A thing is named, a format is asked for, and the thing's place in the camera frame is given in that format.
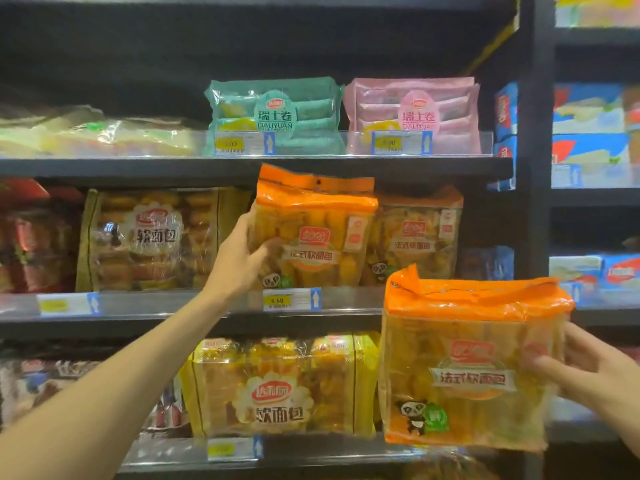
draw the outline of pink swiss roll package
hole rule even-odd
[[[409,131],[431,133],[429,151],[422,144],[422,153],[479,155],[479,89],[473,77],[356,78],[344,90],[349,153],[375,153],[373,131]]]

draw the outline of green package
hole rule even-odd
[[[216,131],[273,132],[277,155],[344,154],[343,90],[331,77],[212,80],[205,92],[213,111],[205,154],[216,156]]]

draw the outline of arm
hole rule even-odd
[[[595,412],[640,457],[640,367],[573,323],[566,325],[566,339],[566,364],[540,356],[533,367]]]
[[[220,246],[201,291],[171,318],[100,364],[0,435],[6,480],[110,480],[164,388],[280,243],[254,254],[249,214]]]

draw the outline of cartoon panda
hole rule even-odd
[[[408,432],[417,431],[420,436],[424,434],[424,416],[422,412],[427,407],[428,401],[398,401],[400,414],[409,420]]]

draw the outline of hand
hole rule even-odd
[[[220,245],[204,293],[222,294],[224,299],[231,299],[249,291],[265,259],[282,245],[282,240],[275,237],[251,254],[248,245],[250,222],[251,212],[240,216],[236,227]]]
[[[539,356],[532,359],[533,368],[558,384],[567,399],[588,407],[605,421],[614,421],[617,413],[628,411],[630,402],[637,402],[640,367],[576,324],[567,323],[564,330],[566,363]]]

